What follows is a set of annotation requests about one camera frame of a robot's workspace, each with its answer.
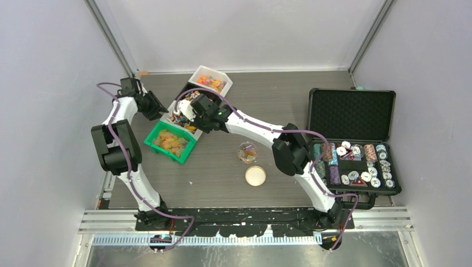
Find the white lollipop bin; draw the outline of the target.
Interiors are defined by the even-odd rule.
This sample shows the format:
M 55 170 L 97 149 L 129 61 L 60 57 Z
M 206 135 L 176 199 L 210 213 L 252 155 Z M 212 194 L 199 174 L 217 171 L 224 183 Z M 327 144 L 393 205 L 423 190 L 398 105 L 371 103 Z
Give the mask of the white lollipop bin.
M 190 125 L 190 120 L 188 120 L 182 113 L 176 113 L 175 108 L 176 101 L 174 100 L 168 107 L 168 112 L 164 113 L 159 121 L 166 123 L 171 128 L 183 130 L 193 139 L 198 141 L 203 132 L 198 129 L 195 132 L 185 129 L 185 126 Z

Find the green candy bin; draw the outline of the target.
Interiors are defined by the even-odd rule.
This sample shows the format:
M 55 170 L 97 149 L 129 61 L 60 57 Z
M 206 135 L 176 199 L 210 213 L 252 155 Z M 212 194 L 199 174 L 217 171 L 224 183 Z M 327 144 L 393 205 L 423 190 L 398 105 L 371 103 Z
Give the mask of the green candy bin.
M 146 137 L 144 144 L 154 153 L 184 164 L 196 145 L 196 139 L 182 127 L 159 121 Z

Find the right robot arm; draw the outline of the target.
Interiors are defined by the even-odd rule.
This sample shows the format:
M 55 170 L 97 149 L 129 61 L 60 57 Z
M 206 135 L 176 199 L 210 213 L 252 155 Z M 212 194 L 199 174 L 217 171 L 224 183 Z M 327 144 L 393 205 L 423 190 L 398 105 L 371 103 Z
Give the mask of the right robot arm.
M 321 156 L 312 155 L 303 136 L 317 136 L 316 132 L 300 130 L 292 123 L 281 126 L 257 120 L 235 108 L 219 94 L 210 98 L 201 92 L 195 99 L 187 101 L 182 93 L 176 99 L 174 110 L 183 114 L 194 127 L 206 134 L 210 131 L 224 131 L 247 137 L 271 149 L 277 169 L 295 178 L 308 195 L 318 212 L 321 227 L 329 229 L 340 221 L 342 195 L 330 192 L 322 181 L 315 170 Z

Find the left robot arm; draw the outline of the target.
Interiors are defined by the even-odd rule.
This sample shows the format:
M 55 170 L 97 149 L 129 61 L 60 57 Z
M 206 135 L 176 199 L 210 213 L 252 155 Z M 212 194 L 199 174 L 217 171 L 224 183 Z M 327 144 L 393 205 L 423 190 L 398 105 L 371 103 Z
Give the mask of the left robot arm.
M 101 82 L 97 87 L 112 97 L 112 110 L 102 124 L 91 129 L 99 163 L 104 171 L 119 178 L 131 192 L 138 205 L 137 221 L 165 230 L 171 223 L 171 216 L 143 171 L 142 153 L 131 122 L 137 113 L 149 121 L 157 120 L 167 109 L 153 92 L 143 88 L 137 78 L 121 79 L 116 93 L 108 91 L 106 85 L 106 82 Z

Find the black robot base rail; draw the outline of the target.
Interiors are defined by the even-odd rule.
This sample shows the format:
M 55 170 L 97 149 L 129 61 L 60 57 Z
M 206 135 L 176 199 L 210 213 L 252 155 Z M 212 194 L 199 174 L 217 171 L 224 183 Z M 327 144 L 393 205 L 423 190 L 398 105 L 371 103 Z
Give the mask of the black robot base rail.
M 320 212 L 311 207 L 174 208 L 168 217 L 154 211 L 134 213 L 137 231 L 166 231 L 177 236 L 228 238 L 257 236 L 272 232 L 274 237 L 310 236 L 314 232 L 353 229 L 349 211 L 343 209 L 330 227 Z

